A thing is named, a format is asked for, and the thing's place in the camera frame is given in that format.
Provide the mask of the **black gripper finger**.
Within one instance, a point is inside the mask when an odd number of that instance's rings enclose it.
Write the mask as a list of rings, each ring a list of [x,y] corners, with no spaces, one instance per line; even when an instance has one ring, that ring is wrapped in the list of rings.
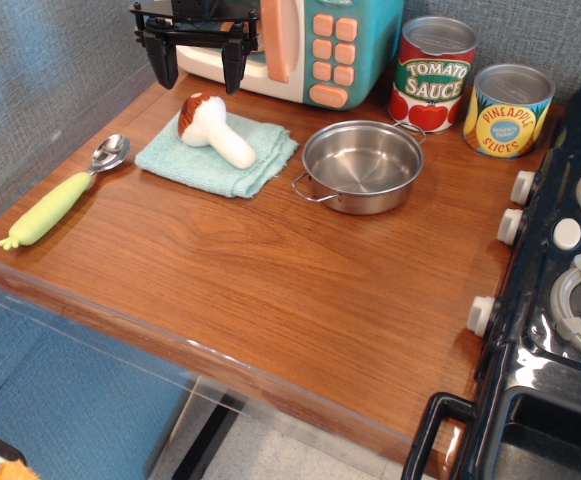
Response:
[[[240,89],[244,76],[247,55],[240,41],[228,42],[222,49],[224,83],[228,95]]]
[[[176,48],[154,34],[145,34],[143,44],[158,83],[172,89],[178,79]]]

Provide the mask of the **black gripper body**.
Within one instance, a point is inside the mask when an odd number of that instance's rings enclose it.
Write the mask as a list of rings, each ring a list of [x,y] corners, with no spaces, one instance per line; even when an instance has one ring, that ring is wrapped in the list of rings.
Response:
[[[236,43],[259,50],[259,11],[236,1],[134,1],[136,36],[145,49],[194,46],[220,49]]]

